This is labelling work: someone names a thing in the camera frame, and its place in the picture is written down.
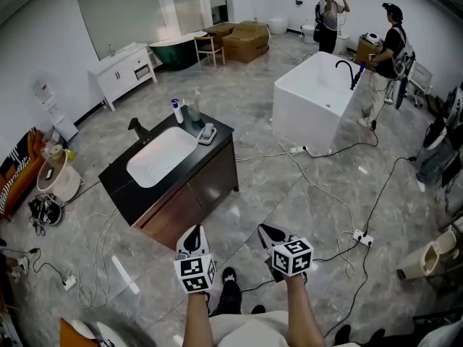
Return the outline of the white spray bottle blue cap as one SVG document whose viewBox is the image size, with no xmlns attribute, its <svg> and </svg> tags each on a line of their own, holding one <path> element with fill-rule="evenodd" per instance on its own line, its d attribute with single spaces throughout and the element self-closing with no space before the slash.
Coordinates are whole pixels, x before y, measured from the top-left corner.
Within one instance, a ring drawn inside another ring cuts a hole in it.
<svg viewBox="0 0 463 347">
<path fill-rule="evenodd" d="M 177 120 L 177 123 L 182 124 L 184 122 L 184 117 L 183 117 L 183 114 L 182 114 L 182 110 L 181 110 L 181 106 L 179 104 L 179 101 L 177 99 L 172 99 L 171 104 L 172 104 L 173 112 L 174 112 L 175 118 Z"/>
</svg>

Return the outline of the person's left forearm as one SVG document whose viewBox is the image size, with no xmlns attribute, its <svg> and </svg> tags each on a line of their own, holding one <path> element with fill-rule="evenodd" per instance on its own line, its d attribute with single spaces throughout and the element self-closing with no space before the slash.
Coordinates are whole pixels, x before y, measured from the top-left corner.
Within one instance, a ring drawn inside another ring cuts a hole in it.
<svg viewBox="0 0 463 347">
<path fill-rule="evenodd" d="M 182 347 L 213 347 L 206 295 L 189 294 Z"/>
</svg>

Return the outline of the person's black trousers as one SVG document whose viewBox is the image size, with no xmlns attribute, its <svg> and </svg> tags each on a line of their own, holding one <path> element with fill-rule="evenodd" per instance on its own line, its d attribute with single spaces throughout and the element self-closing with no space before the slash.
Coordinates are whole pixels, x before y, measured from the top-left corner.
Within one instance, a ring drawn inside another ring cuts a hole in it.
<svg viewBox="0 0 463 347">
<path fill-rule="evenodd" d="M 224 283 L 217 307 L 211 312 L 210 317 L 222 314 L 241 314 L 242 292 L 234 280 Z"/>
</svg>

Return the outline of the orange box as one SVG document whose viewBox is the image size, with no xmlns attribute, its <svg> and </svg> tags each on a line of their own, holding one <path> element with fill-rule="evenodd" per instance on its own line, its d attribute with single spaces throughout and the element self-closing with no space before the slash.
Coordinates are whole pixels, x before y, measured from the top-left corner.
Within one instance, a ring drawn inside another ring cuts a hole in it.
<svg viewBox="0 0 463 347">
<path fill-rule="evenodd" d="M 65 319 L 60 319 L 60 347 L 99 347 L 98 344 L 79 334 Z"/>
</svg>

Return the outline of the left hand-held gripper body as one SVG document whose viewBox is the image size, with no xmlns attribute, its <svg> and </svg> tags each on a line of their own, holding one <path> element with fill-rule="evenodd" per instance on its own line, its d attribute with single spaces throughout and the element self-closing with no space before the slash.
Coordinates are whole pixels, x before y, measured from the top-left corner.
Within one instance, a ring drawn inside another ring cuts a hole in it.
<svg viewBox="0 0 463 347">
<path fill-rule="evenodd" d="M 209 247 L 201 246 L 195 251 L 178 248 L 174 269 L 186 294 L 209 291 L 213 287 L 216 264 Z"/>
</svg>

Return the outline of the black sink faucet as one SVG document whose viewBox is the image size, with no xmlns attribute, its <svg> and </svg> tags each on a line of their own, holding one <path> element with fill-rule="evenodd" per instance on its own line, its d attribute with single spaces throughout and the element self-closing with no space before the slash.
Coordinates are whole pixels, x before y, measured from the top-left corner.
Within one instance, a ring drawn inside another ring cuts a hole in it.
<svg viewBox="0 0 463 347">
<path fill-rule="evenodd" d="M 141 125 L 138 118 L 132 118 L 129 122 L 128 130 L 133 130 L 142 144 L 150 142 L 153 138 L 149 130 Z"/>
</svg>

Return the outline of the white vanity cabinet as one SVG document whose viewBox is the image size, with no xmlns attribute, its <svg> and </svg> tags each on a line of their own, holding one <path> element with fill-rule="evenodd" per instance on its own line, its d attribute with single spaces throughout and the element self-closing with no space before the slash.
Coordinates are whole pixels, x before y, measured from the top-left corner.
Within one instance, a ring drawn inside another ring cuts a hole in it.
<svg viewBox="0 0 463 347">
<path fill-rule="evenodd" d="M 88 68 L 106 105 L 115 110 L 114 101 L 148 80 L 157 83 L 148 45 L 131 43 Z"/>
</svg>

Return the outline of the pale slatted soap dish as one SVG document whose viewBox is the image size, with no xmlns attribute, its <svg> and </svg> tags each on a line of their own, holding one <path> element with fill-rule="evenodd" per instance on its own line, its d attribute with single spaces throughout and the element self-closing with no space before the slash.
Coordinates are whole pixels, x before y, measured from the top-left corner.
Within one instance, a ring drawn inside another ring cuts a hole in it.
<svg viewBox="0 0 463 347">
<path fill-rule="evenodd" d="M 200 145 L 210 145 L 214 139 L 214 137 L 216 136 L 216 133 L 217 133 L 217 129 L 214 127 L 214 131 L 213 131 L 213 134 L 211 136 L 211 138 L 209 140 L 204 140 L 203 139 L 203 136 L 202 136 L 202 133 L 203 133 L 203 129 L 201 130 L 201 132 L 199 133 L 199 135 L 197 136 L 197 142 L 200 144 Z"/>
</svg>

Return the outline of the large frosted window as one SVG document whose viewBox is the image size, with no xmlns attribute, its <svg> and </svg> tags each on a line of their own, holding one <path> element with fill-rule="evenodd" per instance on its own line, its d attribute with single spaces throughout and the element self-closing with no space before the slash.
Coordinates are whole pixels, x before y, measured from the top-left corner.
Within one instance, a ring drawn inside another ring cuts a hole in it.
<svg viewBox="0 0 463 347">
<path fill-rule="evenodd" d="M 98 58 L 137 43 L 200 31 L 226 0 L 77 0 Z"/>
</svg>

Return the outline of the person's white shirt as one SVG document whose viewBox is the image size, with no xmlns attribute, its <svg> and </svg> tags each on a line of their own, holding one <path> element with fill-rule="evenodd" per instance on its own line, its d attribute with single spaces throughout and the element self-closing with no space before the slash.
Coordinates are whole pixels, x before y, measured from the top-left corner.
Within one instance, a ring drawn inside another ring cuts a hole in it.
<svg viewBox="0 0 463 347">
<path fill-rule="evenodd" d="M 221 314 L 210 323 L 215 347 L 289 347 L 287 311 Z"/>
</svg>

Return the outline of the large cardboard box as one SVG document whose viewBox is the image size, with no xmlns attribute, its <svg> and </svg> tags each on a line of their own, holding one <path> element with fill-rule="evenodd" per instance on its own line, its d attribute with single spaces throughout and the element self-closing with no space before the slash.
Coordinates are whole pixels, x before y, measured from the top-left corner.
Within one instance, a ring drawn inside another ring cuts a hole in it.
<svg viewBox="0 0 463 347">
<path fill-rule="evenodd" d="M 266 23 L 244 21 L 222 38 L 228 61 L 250 63 L 269 49 L 269 31 Z"/>
</svg>

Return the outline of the white water dispenser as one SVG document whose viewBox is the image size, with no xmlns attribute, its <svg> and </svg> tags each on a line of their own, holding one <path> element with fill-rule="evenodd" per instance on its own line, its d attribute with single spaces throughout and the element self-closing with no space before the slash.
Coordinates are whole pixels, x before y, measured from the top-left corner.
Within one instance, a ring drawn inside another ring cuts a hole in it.
<svg viewBox="0 0 463 347">
<path fill-rule="evenodd" d="M 44 106 L 51 124 L 67 142 L 78 134 L 77 127 L 60 109 L 57 102 L 49 100 L 44 103 Z"/>
</svg>

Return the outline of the beige pedal bin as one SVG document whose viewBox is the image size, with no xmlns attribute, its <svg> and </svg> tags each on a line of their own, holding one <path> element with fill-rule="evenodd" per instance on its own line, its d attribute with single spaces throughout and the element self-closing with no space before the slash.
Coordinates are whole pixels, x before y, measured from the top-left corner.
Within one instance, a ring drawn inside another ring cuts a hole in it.
<svg viewBox="0 0 463 347">
<path fill-rule="evenodd" d="M 456 237 L 446 231 L 437 239 L 429 241 L 419 249 L 405 256 L 396 267 L 400 280 L 428 277 L 436 268 L 442 256 L 456 247 Z"/>
</svg>

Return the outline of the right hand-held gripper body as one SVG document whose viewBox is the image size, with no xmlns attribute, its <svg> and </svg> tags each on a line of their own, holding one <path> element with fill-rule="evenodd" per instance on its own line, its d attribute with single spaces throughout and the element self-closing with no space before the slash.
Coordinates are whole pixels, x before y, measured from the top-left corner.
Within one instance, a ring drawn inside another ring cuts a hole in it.
<svg viewBox="0 0 463 347">
<path fill-rule="evenodd" d="M 306 238 L 293 236 L 289 241 L 271 244 L 268 253 L 266 264 L 277 283 L 301 275 L 313 263 L 313 246 Z"/>
</svg>

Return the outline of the orange striped sofa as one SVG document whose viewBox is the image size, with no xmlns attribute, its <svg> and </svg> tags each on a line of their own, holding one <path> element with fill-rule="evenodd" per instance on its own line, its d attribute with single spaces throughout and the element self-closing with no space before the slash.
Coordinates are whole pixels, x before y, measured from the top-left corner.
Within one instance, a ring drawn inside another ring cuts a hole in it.
<svg viewBox="0 0 463 347">
<path fill-rule="evenodd" d="M 45 162 L 42 139 L 42 131 L 35 127 L 28 130 L 0 165 L 0 219 L 11 219 L 20 200 L 36 182 Z"/>
</svg>

